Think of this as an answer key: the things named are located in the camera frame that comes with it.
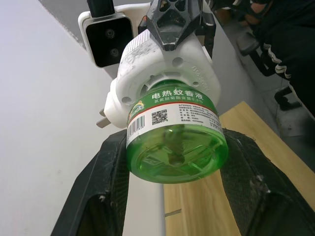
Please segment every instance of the qr code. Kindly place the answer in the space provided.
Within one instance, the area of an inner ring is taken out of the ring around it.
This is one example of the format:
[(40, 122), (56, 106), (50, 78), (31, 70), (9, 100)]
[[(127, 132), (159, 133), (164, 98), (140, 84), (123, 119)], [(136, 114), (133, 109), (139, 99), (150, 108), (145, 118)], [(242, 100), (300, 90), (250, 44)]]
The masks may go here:
[(152, 125), (167, 121), (167, 110), (152, 113)]

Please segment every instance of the green plastic bottle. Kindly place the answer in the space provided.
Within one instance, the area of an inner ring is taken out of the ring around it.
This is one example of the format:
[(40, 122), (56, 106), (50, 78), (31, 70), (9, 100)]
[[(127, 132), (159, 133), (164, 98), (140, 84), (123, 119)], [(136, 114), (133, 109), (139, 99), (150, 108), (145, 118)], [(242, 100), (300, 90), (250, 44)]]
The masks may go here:
[(128, 116), (129, 170), (156, 183), (201, 179), (226, 161), (228, 147), (212, 101), (176, 80), (156, 84)]

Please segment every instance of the gray floor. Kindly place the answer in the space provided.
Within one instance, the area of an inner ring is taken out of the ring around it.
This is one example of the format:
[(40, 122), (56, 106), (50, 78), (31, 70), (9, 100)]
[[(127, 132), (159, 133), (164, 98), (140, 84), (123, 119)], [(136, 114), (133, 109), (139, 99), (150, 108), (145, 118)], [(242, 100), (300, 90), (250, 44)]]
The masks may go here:
[[(302, 107), (282, 111), (276, 103), (274, 95), (281, 88), (286, 87), (288, 81), (276, 74), (270, 77), (263, 76), (249, 56), (242, 57), (239, 54), (236, 39), (245, 32), (251, 31), (250, 28), (242, 27), (238, 22), (232, 21), (223, 26), (223, 30), (277, 123), (277, 127), (272, 127), (272, 129), (315, 172), (315, 121)], [(290, 102), (297, 101), (293, 94), (288, 95), (287, 98)]]

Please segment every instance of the wooden surface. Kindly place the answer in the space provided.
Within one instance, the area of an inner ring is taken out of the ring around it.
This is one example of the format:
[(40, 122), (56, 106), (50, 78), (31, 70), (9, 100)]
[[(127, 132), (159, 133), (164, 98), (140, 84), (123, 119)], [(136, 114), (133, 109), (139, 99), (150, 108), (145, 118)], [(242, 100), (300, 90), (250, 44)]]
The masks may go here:
[[(245, 103), (221, 117), (222, 126), (253, 138), (315, 210), (315, 174)], [(166, 236), (240, 236), (220, 172), (184, 184), (164, 185)]]

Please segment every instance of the bottle bottom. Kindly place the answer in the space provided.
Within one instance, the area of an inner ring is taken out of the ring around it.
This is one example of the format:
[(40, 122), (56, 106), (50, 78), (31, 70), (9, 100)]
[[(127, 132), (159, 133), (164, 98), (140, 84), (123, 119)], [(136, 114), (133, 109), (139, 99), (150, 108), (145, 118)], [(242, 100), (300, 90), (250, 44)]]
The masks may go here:
[(183, 183), (218, 170), (228, 156), (225, 137), (210, 128), (170, 125), (140, 135), (127, 147), (129, 170), (157, 183)]

